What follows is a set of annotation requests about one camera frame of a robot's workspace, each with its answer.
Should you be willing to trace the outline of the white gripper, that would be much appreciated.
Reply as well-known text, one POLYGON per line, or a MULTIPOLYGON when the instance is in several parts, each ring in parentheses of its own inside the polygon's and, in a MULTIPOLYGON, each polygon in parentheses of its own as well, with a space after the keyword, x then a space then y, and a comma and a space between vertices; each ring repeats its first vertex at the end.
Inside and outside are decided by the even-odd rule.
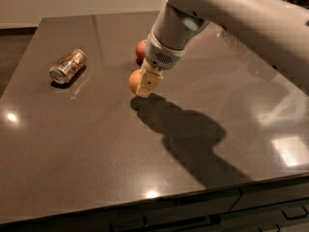
POLYGON ((184 56, 184 50, 164 46, 151 32, 146 39, 145 59, 139 70, 136 95, 146 98, 163 80, 162 70, 171 70, 184 56))

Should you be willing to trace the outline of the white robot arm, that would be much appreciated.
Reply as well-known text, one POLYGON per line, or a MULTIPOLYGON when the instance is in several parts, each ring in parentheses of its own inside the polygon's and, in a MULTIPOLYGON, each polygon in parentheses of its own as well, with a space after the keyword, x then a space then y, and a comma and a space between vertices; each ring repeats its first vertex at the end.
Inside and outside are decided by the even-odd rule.
POLYGON ((134 93, 147 97, 209 23, 309 91, 309 11, 282 0, 166 0, 145 45, 134 93))

